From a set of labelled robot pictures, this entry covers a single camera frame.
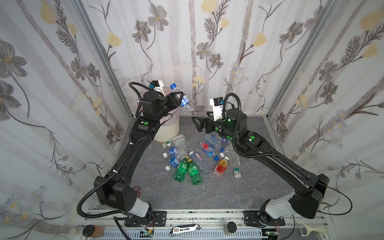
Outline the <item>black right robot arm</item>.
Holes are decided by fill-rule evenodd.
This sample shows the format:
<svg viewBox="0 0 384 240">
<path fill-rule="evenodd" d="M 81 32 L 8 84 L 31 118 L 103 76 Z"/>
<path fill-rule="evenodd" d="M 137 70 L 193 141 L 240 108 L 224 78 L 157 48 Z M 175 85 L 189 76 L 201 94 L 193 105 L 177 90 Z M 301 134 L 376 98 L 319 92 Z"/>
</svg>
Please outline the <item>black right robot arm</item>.
<svg viewBox="0 0 384 240">
<path fill-rule="evenodd" d="M 219 117 L 192 117 L 198 131 L 207 134 L 216 132 L 228 139 L 237 155 L 262 163 L 293 188 L 286 196 L 266 200 L 254 217 L 254 226 L 264 228 L 283 216 L 294 214 L 314 219 L 326 191 L 331 188 L 330 179 L 324 174 L 315 175 L 300 167 L 261 135 L 249 130 L 248 117 L 243 113 L 241 100 L 236 94 L 229 93 L 219 100 L 222 111 Z"/>
</svg>

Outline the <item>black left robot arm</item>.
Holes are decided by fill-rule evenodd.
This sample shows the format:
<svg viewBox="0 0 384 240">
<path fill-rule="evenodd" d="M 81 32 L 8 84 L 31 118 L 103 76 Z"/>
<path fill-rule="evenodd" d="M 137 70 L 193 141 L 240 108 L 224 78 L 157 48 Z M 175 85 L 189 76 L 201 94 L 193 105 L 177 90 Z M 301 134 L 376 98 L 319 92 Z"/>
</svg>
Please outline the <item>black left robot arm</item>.
<svg viewBox="0 0 384 240">
<path fill-rule="evenodd" d="M 152 206 L 140 200 L 136 190 L 131 188 L 130 184 L 138 162 L 161 127 L 160 120 L 180 107 L 184 96 L 182 91 L 164 95 L 151 88 L 147 88 L 147 92 L 140 94 L 137 90 L 138 86 L 145 87 L 137 82 L 129 83 L 129 87 L 135 91 L 139 99 L 136 121 L 129 134 L 130 142 L 112 169 L 104 177 L 95 179 L 94 188 L 85 194 L 77 205 L 78 215 L 85 219 L 113 216 L 114 222 L 125 239 L 129 236 L 120 225 L 121 221 L 136 218 L 142 225 L 147 226 L 153 220 Z M 112 210 L 94 215 L 84 212 L 82 206 L 93 194 L 97 195 L 100 204 L 111 207 Z"/>
</svg>

